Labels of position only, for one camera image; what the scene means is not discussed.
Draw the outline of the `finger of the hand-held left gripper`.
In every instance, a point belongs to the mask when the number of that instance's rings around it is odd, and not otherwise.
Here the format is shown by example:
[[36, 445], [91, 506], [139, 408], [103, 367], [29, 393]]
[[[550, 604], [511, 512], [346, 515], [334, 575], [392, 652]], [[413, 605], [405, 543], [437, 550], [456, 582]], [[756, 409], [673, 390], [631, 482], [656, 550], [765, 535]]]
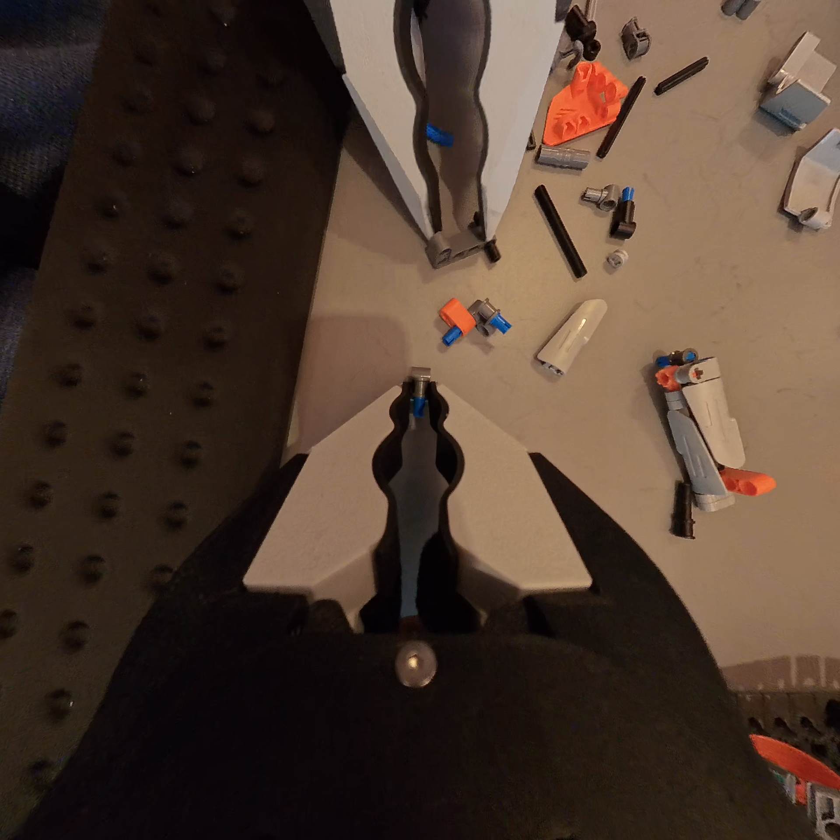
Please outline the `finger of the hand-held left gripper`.
[[343, 80], [406, 209], [430, 239], [438, 221], [430, 206], [430, 161], [421, 121], [424, 96], [411, 50], [411, 4], [332, 1]]
[[484, 2], [475, 100], [480, 126], [479, 217], [494, 238], [515, 186], [554, 56], [567, 2]]

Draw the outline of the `grey curved panel piece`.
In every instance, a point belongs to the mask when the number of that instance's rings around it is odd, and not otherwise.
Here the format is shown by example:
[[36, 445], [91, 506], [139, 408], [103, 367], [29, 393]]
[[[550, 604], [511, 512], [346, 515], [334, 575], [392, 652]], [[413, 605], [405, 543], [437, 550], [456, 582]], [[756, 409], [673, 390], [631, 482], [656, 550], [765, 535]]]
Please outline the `grey curved panel piece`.
[[838, 195], [839, 129], [834, 128], [794, 164], [781, 208], [804, 228], [819, 232], [832, 226]]

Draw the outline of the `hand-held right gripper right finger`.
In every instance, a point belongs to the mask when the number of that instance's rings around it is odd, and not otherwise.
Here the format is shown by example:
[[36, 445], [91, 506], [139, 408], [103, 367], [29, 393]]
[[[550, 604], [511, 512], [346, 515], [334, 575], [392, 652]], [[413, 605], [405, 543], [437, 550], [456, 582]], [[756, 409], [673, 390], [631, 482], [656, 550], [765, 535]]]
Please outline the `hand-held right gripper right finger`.
[[502, 607], [588, 590], [591, 575], [529, 451], [446, 385], [436, 384], [429, 419], [456, 592], [473, 607]]

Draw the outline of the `black connector with blue pin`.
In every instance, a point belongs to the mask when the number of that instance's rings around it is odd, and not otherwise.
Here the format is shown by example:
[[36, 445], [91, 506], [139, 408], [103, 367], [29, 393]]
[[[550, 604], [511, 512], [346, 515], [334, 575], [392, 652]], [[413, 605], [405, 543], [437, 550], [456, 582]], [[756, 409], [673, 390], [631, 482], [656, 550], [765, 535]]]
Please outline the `black connector with blue pin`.
[[624, 187], [621, 198], [613, 210], [610, 238], [627, 241], [634, 236], [637, 227], [634, 196], [635, 190], [633, 187]]

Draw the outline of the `white pointed panel piece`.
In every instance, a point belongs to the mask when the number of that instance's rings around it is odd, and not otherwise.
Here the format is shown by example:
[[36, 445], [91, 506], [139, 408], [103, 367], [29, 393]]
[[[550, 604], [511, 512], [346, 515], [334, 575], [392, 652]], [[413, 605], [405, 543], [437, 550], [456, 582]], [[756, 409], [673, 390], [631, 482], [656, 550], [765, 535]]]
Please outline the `white pointed panel piece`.
[[536, 361], [555, 375], [567, 375], [606, 312], [607, 304], [603, 299], [583, 301], [536, 353]]

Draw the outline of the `grey block piece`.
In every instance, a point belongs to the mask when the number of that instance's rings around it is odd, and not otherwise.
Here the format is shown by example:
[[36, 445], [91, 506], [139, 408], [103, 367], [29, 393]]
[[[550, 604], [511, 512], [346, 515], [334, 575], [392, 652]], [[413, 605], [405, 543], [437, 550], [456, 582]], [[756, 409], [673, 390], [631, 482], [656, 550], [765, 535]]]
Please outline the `grey block piece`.
[[759, 110], [791, 131], [803, 130], [830, 105], [824, 93], [837, 66], [818, 52], [821, 39], [806, 31], [764, 84]]

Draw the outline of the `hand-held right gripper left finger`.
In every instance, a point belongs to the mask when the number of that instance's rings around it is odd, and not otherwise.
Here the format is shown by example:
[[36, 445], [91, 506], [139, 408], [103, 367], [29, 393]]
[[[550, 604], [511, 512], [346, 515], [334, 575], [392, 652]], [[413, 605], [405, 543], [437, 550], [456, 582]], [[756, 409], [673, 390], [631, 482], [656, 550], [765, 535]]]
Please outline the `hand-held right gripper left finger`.
[[354, 629], [394, 631], [400, 545], [389, 482], [409, 388], [394, 386], [315, 444], [244, 576], [249, 592], [335, 601]]

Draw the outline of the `orange connector with blue pins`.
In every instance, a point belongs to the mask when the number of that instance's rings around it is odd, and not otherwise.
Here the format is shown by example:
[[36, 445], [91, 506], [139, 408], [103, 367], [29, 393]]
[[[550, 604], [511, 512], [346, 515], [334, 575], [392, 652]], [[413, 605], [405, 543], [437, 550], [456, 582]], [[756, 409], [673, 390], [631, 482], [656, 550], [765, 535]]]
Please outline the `orange connector with blue pins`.
[[438, 316], [447, 326], [442, 343], [450, 347], [468, 333], [477, 331], [485, 338], [496, 333], [506, 334], [511, 324], [489, 299], [476, 300], [469, 307], [456, 298], [447, 301], [438, 312]]

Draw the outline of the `tracked toy robot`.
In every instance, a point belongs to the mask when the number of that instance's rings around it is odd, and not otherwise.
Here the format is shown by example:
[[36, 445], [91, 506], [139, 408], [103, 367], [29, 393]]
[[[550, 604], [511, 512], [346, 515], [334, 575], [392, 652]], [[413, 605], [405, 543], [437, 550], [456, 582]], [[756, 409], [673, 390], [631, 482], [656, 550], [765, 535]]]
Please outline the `tracked toy robot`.
[[839, 659], [805, 654], [722, 670], [753, 747], [819, 838], [839, 837]]

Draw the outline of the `orange wedge piece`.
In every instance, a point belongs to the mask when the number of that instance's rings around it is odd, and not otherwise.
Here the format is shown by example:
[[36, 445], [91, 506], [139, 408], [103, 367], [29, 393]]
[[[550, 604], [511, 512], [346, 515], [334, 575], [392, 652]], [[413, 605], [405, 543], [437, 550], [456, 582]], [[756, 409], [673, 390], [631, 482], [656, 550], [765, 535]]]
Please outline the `orange wedge piece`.
[[556, 146], [613, 123], [628, 87], [598, 61], [578, 65], [549, 103], [542, 144]]

